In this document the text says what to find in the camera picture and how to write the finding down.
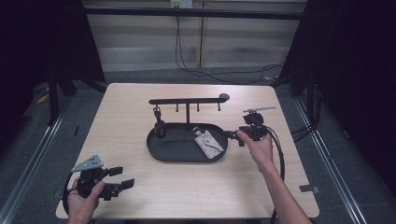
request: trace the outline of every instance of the black curtain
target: black curtain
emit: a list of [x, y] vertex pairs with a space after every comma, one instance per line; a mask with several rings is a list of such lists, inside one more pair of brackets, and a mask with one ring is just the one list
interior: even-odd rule
[[393, 0], [308, 1], [280, 77], [294, 71], [301, 93], [308, 72], [362, 156], [396, 195], [396, 3]]
[[0, 2], [1, 146], [18, 130], [37, 83], [49, 73], [62, 80], [105, 81], [86, 15], [56, 9], [80, 0]]

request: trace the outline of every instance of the metal rail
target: metal rail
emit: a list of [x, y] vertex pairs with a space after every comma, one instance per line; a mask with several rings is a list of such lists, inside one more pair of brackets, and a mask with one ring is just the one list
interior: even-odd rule
[[14, 218], [18, 208], [20, 207], [23, 197], [29, 189], [30, 183], [35, 176], [39, 165], [43, 161], [53, 137], [58, 132], [59, 126], [61, 125], [64, 118], [64, 112], [71, 105], [73, 99], [74, 97], [70, 97], [68, 103], [61, 111], [58, 118], [52, 123], [52, 125], [47, 128], [43, 138], [41, 139], [40, 144], [35, 150], [35, 154], [32, 156], [32, 159], [30, 159], [17, 185], [15, 186], [14, 190], [12, 190], [12, 192], [9, 194], [4, 206], [0, 211], [1, 224], [12, 223], [12, 219]]
[[194, 8], [161, 8], [161, 7], [40, 7], [40, 10], [71, 12], [92, 15], [130, 15], [130, 16], [178, 16], [178, 17], [210, 17], [210, 18], [241, 18], [290, 20], [323, 18], [325, 15], [304, 14], [299, 12], [269, 12], [269, 11], [241, 11], [215, 10]]
[[[303, 117], [304, 123], [307, 127], [311, 126], [311, 122], [309, 117], [306, 115], [306, 108], [304, 103], [301, 100], [296, 101], [298, 110]], [[356, 202], [355, 197], [352, 195], [347, 183], [344, 178], [341, 176], [337, 165], [332, 159], [332, 154], [329, 149], [327, 149], [322, 137], [320, 136], [318, 130], [314, 130], [311, 133], [312, 140], [314, 141], [318, 153], [322, 158], [327, 171], [329, 172], [330, 177], [332, 178], [332, 182], [338, 190], [338, 193], [341, 196], [341, 199], [348, 211], [350, 217], [352, 218], [353, 223], [355, 224], [366, 224], [367, 221], [364, 218], [364, 215], [359, 208], [359, 204]]]

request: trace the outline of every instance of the wire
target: wire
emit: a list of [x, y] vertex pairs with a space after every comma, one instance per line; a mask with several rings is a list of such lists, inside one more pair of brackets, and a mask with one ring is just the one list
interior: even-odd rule
[[64, 194], [62, 195], [62, 204], [64, 205], [64, 211], [66, 212], [67, 215], [69, 215], [69, 204], [67, 203], [67, 196], [69, 195], [69, 192], [72, 190], [67, 189], [67, 185], [69, 184], [70, 178], [72, 177], [73, 173], [70, 173], [66, 181], [64, 182]]
[[[280, 142], [279, 142], [279, 138], [277, 137], [276, 132], [268, 127], [268, 126], [264, 126], [267, 130], [269, 130], [270, 132], [268, 132], [268, 134], [271, 135], [272, 139], [274, 140], [274, 143], [276, 145], [277, 148], [277, 152], [279, 155], [279, 163], [280, 163], [280, 177], [282, 178], [283, 181], [285, 181], [285, 159], [283, 156], [283, 151], [282, 151], [282, 147], [280, 146]], [[273, 214], [271, 215], [271, 224], [274, 224], [276, 221], [276, 210], [274, 209]]]
[[[182, 62], [183, 66], [181, 66], [178, 63], [178, 61], [177, 61], [177, 49], [179, 51], [180, 59], [181, 59], [181, 62]], [[193, 76], [196, 76], [196, 77], [212, 77], [212, 78], [214, 78], [216, 80], [219, 80], [219, 81], [222, 81], [222, 82], [226, 82], [226, 83], [229, 83], [229, 84], [234, 84], [234, 85], [249, 85], [249, 84], [253, 84], [253, 83], [259, 82], [260, 80], [262, 80], [264, 71], [268, 71], [270, 69], [273, 69], [273, 68], [276, 68], [276, 67], [279, 67], [279, 66], [283, 66], [283, 64], [284, 64], [284, 63], [268, 64], [268, 65], [265, 65], [262, 69], [255, 70], [255, 71], [243, 71], [243, 72], [242, 71], [239, 71], [239, 72], [232, 71], [232, 72], [220, 72], [220, 73], [212, 73], [212, 74], [208, 74], [208, 73], [205, 73], [205, 72], [202, 72], [202, 71], [190, 70], [189, 68], [187, 68], [186, 64], [184, 63], [184, 59], [183, 59], [183, 53], [182, 53], [182, 47], [181, 47], [181, 38], [180, 38], [180, 21], [179, 21], [179, 17], [177, 17], [177, 38], [176, 38], [176, 46], [175, 46], [175, 62], [176, 62], [177, 67], [179, 69], [181, 69], [184, 72], [188, 72], [188, 73], [190, 73]], [[219, 76], [219, 75], [228, 75], [228, 74], [254, 74], [254, 73], [260, 73], [260, 76], [257, 77], [256, 79], [252, 80], [252, 81], [245, 82], [245, 83], [233, 82], [233, 81], [229, 81], [229, 80], [225, 80], [225, 79], [216, 77], [216, 76]]]
[[316, 109], [314, 111], [314, 119], [312, 120], [310, 125], [304, 126], [300, 129], [291, 132], [291, 134], [293, 135], [294, 143], [302, 140], [303, 138], [311, 134], [318, 127], [318, 123], [320, 121], [320, 111], [321, 111], [323, 96], [321, 95], [317, 86], [315, 87], [314, 94], [315, 94], [315, 106], [316, 106]]

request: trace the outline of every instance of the black cable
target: black cable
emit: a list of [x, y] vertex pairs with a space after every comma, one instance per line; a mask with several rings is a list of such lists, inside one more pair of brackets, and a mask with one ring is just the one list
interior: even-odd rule
[[285, 77], [282, 77], [282, 78], [278, 79], [277, 81], [271, 83], [269, 86], [275, 89], [276, 87], [278, 87], [278, 86], [280, 86], [280, 85], [283, 85], [283, 84], [285, 84], [285, 83], [290, 82], [290, 80], [291, 80], [292, 78], [294, 78], [294, 77], [300, 75], [300, 74], [302, 73], [302, 71], [303, 71], [303, 69], [301, 69], [301, 68], [300, 68], [300, 69], [297, 69], [297, 71], [291, 73], [291, 74], [288, 75], [288, 76], [285, 76]]
[[69, 204], [67, 203], [67, 196], [69, 195], [69, 192], [72, 190], [67, 189], [67, 185], [69, 184], [70, 178], [72, 177], [73, 173], [70, 173], [66, 181], [64, 182], [64, 194], [62, 195], [62, 204], [64, 205], [64, 211], [66, 212], [67, 215], [69, 215]]
[[291, 134], [293, 135], [294, 143], [305, 138], [306, 136], [308, 136], [310, 133], [312, 133], [318, 127], [318, 123], [320, 121], [320, 111], [321, 111], [322, 99], [323, 99], [323, 97], [320, 94], [318, 87], [316, 87], [315, 88], [316, 109], [314, 110], [314, 120], [312, 120], [308, 126], [302, 127], [300, 129], [297, 129], [297, 130], [291, 132]]
[[[181, 59], [181, 62], [183, 64], [183, 67], [177, 61], [177, 47], [179, 49], [180, 59]], [[283, 64], [284, 64], [284, 63], [268, 64], [268, 65], [265, 65], [261, 70], [256, 70], [256, 71], [243, 71], [243, 72], [235, 72], [235, 71], [233, 71], [233, 72], [220, 72], [220, 73], [213, 73], [213, 74], [208, 74], [208, 73], [201, 72], [201, 71], [196, 71], [196, 70], [190, 70], [189, 68], [187, 68], [186, 64], [184, 63], [184, 59], [183, 59], [183, 53], [182, 53], [182, 47], [181, 47], [181, 38], [180, 38], [179, 17], [177, 17], [177, 39], [176, 39], [176, 46], [175, 46], [175, 62], [176, 62], [177, 67], [179, 69], [181, 69], [182, 71], [188, 72], [189, 74], [191, 74], [193, 76], [196, 76], [196, 77], [212, 77], [212, 78], [214, 78], [216, 80], [219, 80], [219, 81], [222, 81], [222, 82], [226, 82], [226, 83], [229, 83], [229, 84], [234, 84], [234, 85], [249, 85], [249, 84], [256, 83], [256, 82], [262, 80], [264, 71], [268, 71], [268, 70], [273, 69], [273, 68], [278, 67], [278, 66], [283, 66]], [[260, 74], [260, 76], [258, 78], [256, 78], [253, 81], [246, 82], [246, 83], [232, 82], [232, 81], [224, 80], [222, 78], [215, 77], [215, 76], [218, 76], [218, 75], [226, 75], [226, 74], [253, 74], [253, 73], [259, 73], [259, 72], [261, 74]]]
[[[276, 145], [276, 148], [277, 148], [277, 152], [278, 152], [278, 155], [279, 155], [280, 177], [282, 178], [283, 181], [285, 181], [285, 159], [284, 159], [284, 156], [283, 156], [282, 148], [281, 148], [280, 143], [279, 143], [279, 138], [277, 137], [276, 132], [272, 128], [270, 128], [268, 126], [265, 126], [265, 128], [270, 131], [270, 132], [268, 132], [268, 134], [271, 135], [272, 139], [275, 142], [275, 145]], [[274, 212], [271, 215], [271, 222], [270, 223], [274, 224], [275, 221], [276, 221], [276, 210], [274, 208]]]

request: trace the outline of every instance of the black oval tray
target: black oval tray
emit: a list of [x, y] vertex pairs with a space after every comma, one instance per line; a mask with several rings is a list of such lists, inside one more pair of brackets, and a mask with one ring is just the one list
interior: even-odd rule
[[[195, 143], [197, 137], [192, 131], [198, 127], [201, 133], [208, 130], [218, 143], [224, 148], [218, 156], [208, 159], [205, 153]], [[166, 162], [213, 162], [221, 159], [228, 146], [228, 139], [223, 135], [223, 130], [208, 123], [166, 123], [166, 136], [159, 139], [152, 129], [148, 134], [148, 151], [153, 158]]]

